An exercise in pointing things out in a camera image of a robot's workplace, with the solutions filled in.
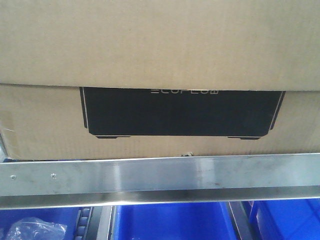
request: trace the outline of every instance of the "shelf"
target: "shelf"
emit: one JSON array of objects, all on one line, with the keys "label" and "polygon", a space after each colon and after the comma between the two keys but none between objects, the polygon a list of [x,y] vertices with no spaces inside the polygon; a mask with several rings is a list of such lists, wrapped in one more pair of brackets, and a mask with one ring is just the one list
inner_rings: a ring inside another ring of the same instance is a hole
[{"label": "shelf", "polygon": [[320,153],[0,163],[0,209],[320,197]]}]

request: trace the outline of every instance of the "cardboard box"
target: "cardboard box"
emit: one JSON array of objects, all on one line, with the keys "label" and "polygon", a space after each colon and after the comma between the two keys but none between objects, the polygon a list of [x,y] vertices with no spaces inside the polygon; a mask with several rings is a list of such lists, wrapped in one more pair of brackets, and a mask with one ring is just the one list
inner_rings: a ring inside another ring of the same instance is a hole
[{"label": "cardboard box", "polygon": [[1,2],[1,83],[320,91],[319,0]]},{"label": "cardboard box", "polygon": [[11,158],[320,151],[318,0],[0,8],[0,133]]}]

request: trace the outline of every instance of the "blue plastic bin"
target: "blue plastic bin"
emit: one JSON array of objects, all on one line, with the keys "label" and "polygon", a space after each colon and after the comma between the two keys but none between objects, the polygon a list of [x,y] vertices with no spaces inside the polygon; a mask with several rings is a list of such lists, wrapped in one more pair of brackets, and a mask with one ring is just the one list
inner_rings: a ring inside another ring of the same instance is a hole
[{"label": "blue plastic bin", "polygon": [[12,224],[23,218],[36,217],[50,223],[67,225],[64,240],[73,240],[77,227],[78,207],[0,210],[0,229],[7,235]]},{"label": "blue plastic bin", "polygon": [[249,221],[262,240],[320,240],[320,200],[255,201]]},{"label": "blue plastic bin", "polygon": [[119,206],[114,240],[236,240],[225,203]]}]

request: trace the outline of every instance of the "clear plastic wrap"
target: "clear plastic wrap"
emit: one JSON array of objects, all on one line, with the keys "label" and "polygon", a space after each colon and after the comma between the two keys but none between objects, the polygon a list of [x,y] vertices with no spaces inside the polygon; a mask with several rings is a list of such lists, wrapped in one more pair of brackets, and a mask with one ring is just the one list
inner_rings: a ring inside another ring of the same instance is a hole
[{"label": "clear plastic wrap", "polygon": [[67,226],[26,217],[14,223],[5,240],[63,240]]}]

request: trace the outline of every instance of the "black printed panel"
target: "black printed panel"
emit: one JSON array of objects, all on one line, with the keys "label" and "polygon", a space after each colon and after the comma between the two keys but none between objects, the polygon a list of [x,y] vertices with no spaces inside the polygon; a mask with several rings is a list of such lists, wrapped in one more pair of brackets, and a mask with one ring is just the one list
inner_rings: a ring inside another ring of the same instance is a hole
[{"label": "black printed panel", "polygon": [[282,91],[81,87],[85,125],[97,137],[224,136],[258,139],[272,129]]}]

